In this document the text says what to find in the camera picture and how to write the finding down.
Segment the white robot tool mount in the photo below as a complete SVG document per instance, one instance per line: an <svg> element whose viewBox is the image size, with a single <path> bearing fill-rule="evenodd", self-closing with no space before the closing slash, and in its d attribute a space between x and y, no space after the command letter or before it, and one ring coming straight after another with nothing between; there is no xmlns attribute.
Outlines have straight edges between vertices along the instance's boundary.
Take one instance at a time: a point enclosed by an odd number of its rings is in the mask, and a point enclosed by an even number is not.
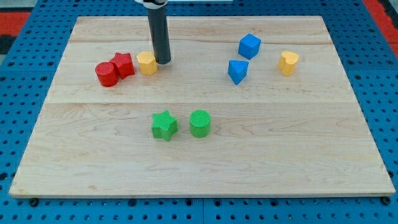
<svg viewBox="0 0 398 224"><path fill-rule="evenodd" d="M142 4L144 7L163 7L168 0L135 0L135 2Z"/></svg>

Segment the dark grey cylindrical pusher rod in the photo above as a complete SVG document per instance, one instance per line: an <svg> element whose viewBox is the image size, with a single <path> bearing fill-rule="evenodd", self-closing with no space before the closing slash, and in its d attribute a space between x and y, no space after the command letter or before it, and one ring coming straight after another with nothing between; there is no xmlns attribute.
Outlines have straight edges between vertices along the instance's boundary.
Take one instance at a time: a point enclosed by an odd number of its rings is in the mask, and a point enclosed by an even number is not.
<svg viewBox="0 0 398 224"><path fill-rule="evenodd" d="M158 64L171 61L166 2L146 2L154 55Z"/></svg>

